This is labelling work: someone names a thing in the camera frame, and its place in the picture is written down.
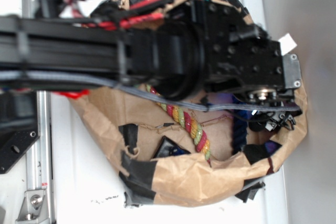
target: black metal bracket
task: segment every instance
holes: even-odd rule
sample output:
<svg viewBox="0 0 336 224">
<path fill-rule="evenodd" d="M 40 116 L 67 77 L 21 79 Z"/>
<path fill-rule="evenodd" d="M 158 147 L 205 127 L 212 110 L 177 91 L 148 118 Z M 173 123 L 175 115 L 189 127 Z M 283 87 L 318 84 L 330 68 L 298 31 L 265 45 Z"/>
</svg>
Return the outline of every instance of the black metal bracket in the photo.
<svg viewBox="0 0 336 224">
<path fill-rule="evenodd" d="M 5 174 L 39 138 L 35 92 L 0 95 L 0 174 Z"/>
</svg>

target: gray cable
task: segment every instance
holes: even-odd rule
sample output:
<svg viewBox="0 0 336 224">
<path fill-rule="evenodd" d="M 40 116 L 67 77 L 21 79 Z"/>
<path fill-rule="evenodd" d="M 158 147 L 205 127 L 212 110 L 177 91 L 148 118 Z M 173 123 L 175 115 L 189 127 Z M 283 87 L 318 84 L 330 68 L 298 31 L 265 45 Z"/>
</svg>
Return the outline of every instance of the gray cable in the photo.
<svg viewBox="0 0 336 224">
<path fill-rule="evenodd" d="M 76 83 L 85 83 L 85 84 L 93 84 L 100 87 L 110 87 L 114 89 L 119 89 L 123 92 L 126 92 L 131 95 L 135 95 L 137 97 L 141 97 L 147 100 L 151 100 L 159 103 L 166 103 L 177 105 L 185 108 L 189 108 L 192 110 L 198 111 L 217 111 L 217 110 L 247 110 L 247 111 L 299 111 L 300 108 L 298 106 L 283 106 L 283 107 L 269 107 L 269 106 L 261 106 L 261 105 L 253 105 L 253 104 L 233 104 L 233 103 L 224 103 L 217 105 L 201 105 L 190 102 L 178 102 L 178 101 L 170 101 L 163 97 L 159 97 L 155 94 L 151 94 L 142 90 L 139 90 L 134 87 L 127 87 L 120 85 L 118 81 L 110 80 L 102 77 L 93 77 L 88 74 L 79 74 L 79 73 L 66 73 L 66 72 L 48 72 L 48 71 L 35 71 L 30 70 L 26 71 L 25 74 L 28 78 L 32 80 L 43 80 L 43 81 L 69 81 Z M 0 81 L 9 81 L 9 80 L 18 80 L 22 76 L 22 72 L 18 70 L 6 70 L 0 71 Z"/>
</svg>

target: twisted rope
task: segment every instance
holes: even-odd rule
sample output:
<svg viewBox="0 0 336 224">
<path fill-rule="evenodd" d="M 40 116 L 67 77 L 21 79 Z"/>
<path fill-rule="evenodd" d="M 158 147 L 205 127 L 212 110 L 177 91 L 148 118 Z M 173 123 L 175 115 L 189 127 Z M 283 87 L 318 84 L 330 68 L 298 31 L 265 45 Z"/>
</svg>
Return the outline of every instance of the twisted rope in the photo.
<svg viewBox="0 0 336 224">
<path fill-rule="evenodd" d="M 146 90 L 149 93 L 160 95 L 150 85 L 146 85 Z M 210 162 L 210 141 L 207 138 L 206 133 L 203 131 L 202 126 L 179 106 L 159 102 L 157 102 L 157 105 L 167 112 L 167 114 L 172 117 L 176 123 L 179 123 L 180 126 L 190 134 L 191 138 L 194 140 L 196 151 L 203 153 L 205 159 Z"/>
</svg>

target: screw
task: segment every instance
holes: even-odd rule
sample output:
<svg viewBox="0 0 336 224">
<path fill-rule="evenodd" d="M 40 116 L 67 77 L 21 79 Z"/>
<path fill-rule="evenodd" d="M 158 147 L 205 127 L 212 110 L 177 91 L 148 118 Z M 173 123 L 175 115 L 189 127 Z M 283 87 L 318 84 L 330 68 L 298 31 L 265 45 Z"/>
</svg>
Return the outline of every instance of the screw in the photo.
<svg viewBox="0 0 336 224">
<path fill-rule="evenodd" d="M 297 60 L 297 59 L 298 59 L 297 55 L 291 55 L 290 58 L 291 58 L 292 60 Z"/>
<path fill-rule="evenodd" d="M 35 216 L 34 216 L 33 214 L 26 214 L 25 219 L 26 219 L 26 220 L 33 220 L 34 217 L 35 217 Z"/>
<path fill-rule="evenodd" d="M 281 55 L 281 53 L 280 53 L 280 50 L 275 50 L 274 51 L 274 55 L 276 56 L 276 57 L 278 57 L 278 56 L 280 56 Z"/>
<path fill-rule="evenodd" d="M 34 195 L 30 198 L 30 202 L 34 207 L 39 207 L 40 205 L 42 205 L 42 197 L 39 195 Z"/>
<path fill-rule="evenodd" d="M 236 49 L 235 49 L 234 46 L 229 46 L 228 49 L 227 49 L 227 51 L 228 51 L 230 54 L 233 55 L 233 54 L 236 52 Z"/>
<path fill-rule="evenodd" d="M 265 101 L 267 99 L 267 92 L 260 92 L 257 94 L 257 97 L 260 101 Z"/>
<path fill-rule="evenodd" d="M 295 81 L 294 86 L 299 88 L 301 86 L 301 82 L 300 81 Z"/>
<path fill-rule="evenodd" d="M 209 4 L 209 10 L 214 13 L 215 11 L 217 11 L 217 6 L 215 6 L 214 4 Z"/>
<path fill-rule="evenodd" d="M 282 68 L 281 67 L 277 67 L 277 69 L 275 71 L 278 74 L 282 74 Z"/>
<path fill-rule="evenodd" d="M 258 48 L 257 47 L 252 47 L 251 52 L 256 54 L 258 52 Z"/>
<path fill-rule="evenodd" d="M 230 9 L 230 7 L 224 7 L 224 9 L 223 9 L 223 13 L 224 13 L 225 15 L 229 15 L 229 14 L 231 13 L 231 9 Z"/>
<path fill-rule="evenodd" d="M 214 44 L 214 51 L 215 52 L 220 52 L 221 46 L 219 44 Z"/>
<path fill-rule="evenodd" d="M 260 71 L 260 66 L 258 66 L 258 65 L 255 65 L 255 66 L 253 66 L 253 71 L 254 72 L 259 72 Z"/>
</svg>

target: gray wall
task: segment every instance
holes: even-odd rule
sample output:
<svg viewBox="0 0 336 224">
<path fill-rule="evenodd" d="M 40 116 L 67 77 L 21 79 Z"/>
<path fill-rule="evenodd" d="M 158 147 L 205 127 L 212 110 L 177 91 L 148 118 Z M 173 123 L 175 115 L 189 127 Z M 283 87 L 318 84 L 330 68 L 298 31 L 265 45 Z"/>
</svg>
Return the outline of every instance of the gray wall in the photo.
<svg viewBox="0 0 336 224">
<path fill-rule="evenodd" d="M 274 39 L 290 33 L 309 99 L 308 136 L 285 162 L 290 224 L 336 221 L 336 0 L 264 0 Z"/>
</svg>

